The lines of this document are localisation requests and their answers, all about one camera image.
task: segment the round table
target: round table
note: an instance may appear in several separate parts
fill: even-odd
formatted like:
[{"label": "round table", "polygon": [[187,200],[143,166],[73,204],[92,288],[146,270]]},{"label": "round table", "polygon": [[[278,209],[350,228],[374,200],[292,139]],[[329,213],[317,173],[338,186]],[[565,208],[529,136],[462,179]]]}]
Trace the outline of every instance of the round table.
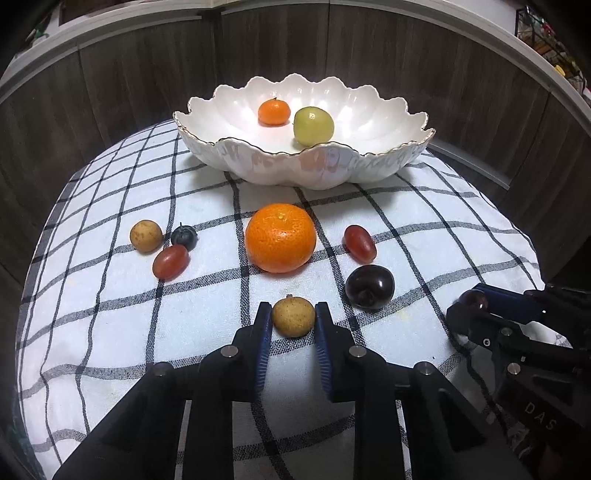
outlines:
[{"label": "round table", "polygon": [[[292,274],[263,273],[244,250],[249,218],[275,202],[307,209],[317,230],[311,261]],[[189,266],[174,280],[158,282],[157,252],[142,255],[129,243],[142,219],[166,238],[180,223],[197,229]],[[395,277],[394,299],[375,313],[342,295],[358,266],[342,246],[351,224],[369,231],[375,263]],[[543,286],[529,239],[428,152],[375,184],[261,187],[202,164],[172,122],[155,125],[76,173],[43,230],[17,332],[27,436],[51,478],[147,365],[198,362],[250,324],[261,301],[287,294],[328,302],[335,323],[388,362],[430,361],[489,414],[478,385],[494,388],[489,352],[454,348],[443,327],[446,309],[478,282],[518,292]],[[237,479],[352,477],[354,405],[325,399],[313,341],[274,332],[260,402],[234,405]],[[183,442],[179,449],[178,471]]]}]

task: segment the green apple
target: green apple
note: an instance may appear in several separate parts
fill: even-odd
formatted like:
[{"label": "green apple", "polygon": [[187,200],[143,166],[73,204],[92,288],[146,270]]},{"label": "green apple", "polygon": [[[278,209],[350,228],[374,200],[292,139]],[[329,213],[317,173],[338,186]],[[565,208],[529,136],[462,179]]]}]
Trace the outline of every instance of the green apple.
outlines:
[{"label": "green apple", "polygon": [[311,147],[330,141],[335,133],[332,117],[317,106],[300,108],[294,117],[294,136],[301,145]]}]

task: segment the bowl gold rim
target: bowl gold rim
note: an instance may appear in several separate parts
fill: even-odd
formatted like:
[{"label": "bowl gold rim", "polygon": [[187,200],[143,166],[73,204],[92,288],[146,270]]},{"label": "bowl gold rim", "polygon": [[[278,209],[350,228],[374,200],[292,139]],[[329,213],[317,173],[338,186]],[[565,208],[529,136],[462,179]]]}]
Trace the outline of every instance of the bowl gold rim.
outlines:
[{"label": "bowl gold rim", "polygon": [[[271,82],[271,83],[281,83],[281,82],[284,82],[284,81],[285,81],[285,80],[286,80],[288,77],[292,77],[292,76],[298,76],[298,77],[301,77],[301,78],[303,78],[305,81],[307,81],[307,82],[309,82],[309,83],[316,83],[316,84],[320,83],[320,82],[311,82],[311,81],[309,81],[308,79],[306,79],[306,78],[305,78],[303,75],[300,75],[300,74],[298,74],[298,73],[291,73],[291,74],[287,75],[287,76],[286,76],[286,77],[285,77],[283,80],[281,80],[280,82]],[[251,83],[253,80],[255,80],[255,79],[264,79],[264,80],[266,80],[266,81],[270,82],[270,80],[266,79],[265,77],[261,77],[261,76],[255,76],[255,77],[251,78],[250,80],[248,80],[248,82],[246,83],[246,85],[245,85],[244,87],[240,87],[240,88],[235,88],[235,87],[232,87],[231,85],[226,85],[226,84],[224,84],[224,85],[218,85],[218,86],[216,87],[216,89],[214,90],[214,92],[213,92],[213,96],[212,96],[212,98],[211,98],[211,99],[209,99],[209,100],[206,100],[206,101],[211,101],[211,100],[213,100],[213,98],[216,96],[216,92],[217,92],[217,90],[218,90],[220,87],[230,87],[230,88],[233,88],[233,89],[235,89],[235,90],[242,90],[242,89],[245,89],[246,87],[248,87],[248,85],[249,85],[249,84],[250,84],[250,83]],[[340,78],[338,78],[338,77],[335,77],[335,76],[326,77],[326,78],[324,78],[323,80],[321,80],[321,82],[322,82],[322,81],[324,81],[324,80],[326,80],[326,79],[335,79],[335,80],[337,80],[338,82],[340,82],[340,83],[343,85],[343,87],[345,87],[345,88],[350,88],[350,87],[347,87],[347,86],[346,86],[346,85],[343,83],[343,81],[342,81]],[[379,95],[378,91],[376,90],[376,88],[375,88],[373,85],[361,85],[361,86],[359,86],[359,87],[357,87],[357,88],[351,88],[351,90],[357,90],[357,89],[360,89],[360,88],[363,88],[363,87],[370,87],[370,88],[372,88],[372,89],[373,89],[373,90],[376,92],[376,94],[377,94],[377,96],[378,96],[378,98],[379,98],[380,100],[386,100],[386,99],[383,99],[383,98],[381,98],[381,97],[380,97],[380,95]],[[191,97],[191,98],[189,99],[189,101],[188,101],[188,103],[187,103],[187,110],[189,111],[189,113],[188,113],[187,115],[190,115],[190,114],[191,114],[191,100],[192,100],[193,98],[199,98],[199,97]],[[412,114],[411,114],[411,113],[408,113],[408,102],[406,101],[406,98],[404,98],[404,97],[394,97],[394,98],[401,98],[402,100],[404,100],[404,112],[405,112],[407,115],[416,115],[416,113],[412,113]],[[428,129],[428,130],[424,130],[424,128],[427,126],[427,123],[429,122],[429,114],[428,114],[427,112],[417,112],[417,113],[424,113],[424,114],[425,114],[425,121],[423,122],[423,124],[422,124],[422,126],[421,126],[421,130],[424,130],[424,132],[427,134],[427,135],[425,136],[425,138],[423,138],[423,140],[421,140],[420,142],[419,142],[419,141],[416,141],[416,140],[410,140],[410,141],[408,141],[408,142],[405,142],[405,143],[402,143],[402,144],[400,144],[400,145],[397,145],[397,146],[396,146],[396,147],[394,147],[394,148],[390,148],[390,149],[389,149],[389,150],[387,150],[386,152],[382,152],[382,153],[373,153],[373,152],[367,152],[367,153],[364,153],[364,154],[362,154],[361,152],[359,152],[359,151],[358,151],[358,150],[356,150],[355,148],[351,147],[350,145],[343,144],[343,143],[341,143],[341,142],[334,142],[334,141],[330,141],[330,142],[318,143],[318,144],[316,144],[316,145],[312,145],[311,147],[306,147],[306,148],[302,149],[301,151],[299,151],[299,152],[297,152],[297,153],[288,153],[288,152],[275,152],[275,153],[273,153],[273,152],[268,152],[268,151],[266,151],[266,150],[263,150],[261,147],[259,147],[259,146],[257,146],[257,145],[253,145],[253,144],[251,144],[249,141],[247,141],[247,140],[243,140],[243,139],[241,139],[241,138],[237,138],[237,137],[223,137],[223,138],[220,138],[220,139],[218,139],[218,140],[217,140],[217,141],[215,141],[215,142],[207,142],[207,141],[205,141],[205,140],[201,140],[201,139],[200,139],[200,138],[199,138],[197,135],[195,135],[194,133],[190,132],[190,131],[187,129],[187,127],[185,127],[185,126],[184,126],[184,125],[181,123],[181,121],[179,120],[179,118],[178,118],[178,116],[177,116],[177,114],[178,114],[178,113],[182,113],[182,112],[176,111],[176,112],[174,112],[174,113],[173,113],[173,119],[174,119],[174,122],[177,124],[177,128],[178,128],[178,129],[179,129],[179,130],[180,130],[182,133],[184,133],[184,134],[185,134],[185,135],[187,135],[188,137],[192,138],[193,140],[197,141],[197,142],[198,142],[198,143],[200,143],[201,145],[211,145],[212,147],[215,147],[215,146],[216,146],[218,143],[224,142],[224,141],[226,141],[226,140],[234,140],[234,141],[236,141],[236,142],[241,142],[241,143],[244,143],[244,144],[246,144],[246,145],[249,145],[250,147],[252,147],[252,148],[255,148],[255,149],[257,149],[257,150],[259,150],[259,151],[261,151],[261,152],[263,152],[264,154],[267,154],[267,155],[287,155],[288,157],[295,157],[295,156],[297,156],[297,155],[300,155],[300,154],[302,154],[302,153],[303,153],[303,152],[305,152],[305,151],[311,150],[311,149],[313,149],[313,148],[316,148],[316,147],[331,147],[331,146],[338,146],[338,147],[346,147],[346,148],[349,148],[350,150],[354,151],[355,153],[357,153],[357,154],[358,154],[358,155],[360,155],[361,157],[366,157],[366,156],[369,156],[369,155],[372,155],[372,156],[374,156],[374,157],[377,157],[377,156],[382,156],[382,155],[389,155],[389,154],[391,154],[391,153],[393,153],[393,152],[395,152],[395,151],[397,151],[397,150],[400,150],[400,149],[402,149],[402,148],[408,147],[408,146],[410,146],[410,145],[423,145],[424,143],[427,143],[427,142],[429,142],[429,141],[430,141],[430,140],[433,138],[433,135],[435,135],[435,132],[436,132],[436,130],[435,130],[434,128],[430,128],[430,129]]]}]

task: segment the red grape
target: red grape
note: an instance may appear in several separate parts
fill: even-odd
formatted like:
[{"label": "red grape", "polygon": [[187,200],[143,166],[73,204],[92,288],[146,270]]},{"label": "red grape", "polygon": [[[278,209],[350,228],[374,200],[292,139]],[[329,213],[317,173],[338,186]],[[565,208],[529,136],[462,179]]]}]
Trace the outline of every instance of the red grape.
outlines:
[{"label": "red grape", "polygon": [[172,245],[162,250],[152,264],[154,277],[170,280],[179,275],[189,264],[189,252],[184,245]]},{"label": "red grape", "polygon": [[343,243],[359,263],[371,263],[378,254],[374,239],[365,228],[359,225],[349,225],[346,228]]}]

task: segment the white countertop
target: white countertop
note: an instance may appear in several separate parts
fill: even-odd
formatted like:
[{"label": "white countertop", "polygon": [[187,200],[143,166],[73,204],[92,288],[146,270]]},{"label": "white countertop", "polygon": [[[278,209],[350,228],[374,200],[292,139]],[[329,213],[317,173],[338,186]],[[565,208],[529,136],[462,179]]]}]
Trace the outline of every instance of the white countertop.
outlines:
[{"label": "white countertop", "polygon": [[[104,37],[149,25],[194,20],[199,11],[224,5],[228,6],[228,10],[241,10],[302,3],[331,3],[383,9],[454,30],[495,50],[526,71],[554,94],[579,122],[591,131],[591,108],[583,98],[550,63],[514,35],[515,11],[519,8],[519,3],[515,0],[136,0],[84,15],[63,25],[57,25],[57,16],[54,15],[48,28],[49,37],[38,40],[29,50],[17,55],[2,75],[0,89],[4,87],[4,91],[0,96],[0,102],[47,65],[77,48]],[[448,21],[438,20],[441,14],[459,22],[451,25]],[[472,28],[464,29],[463,25]],[[497,48],[487,41],[487,38],[510,47],[512,54],[507,56],[506,51]],[[27,67],[31,70],[30,65],[35,62],[40,65],[26,75],[19,75]]]}]

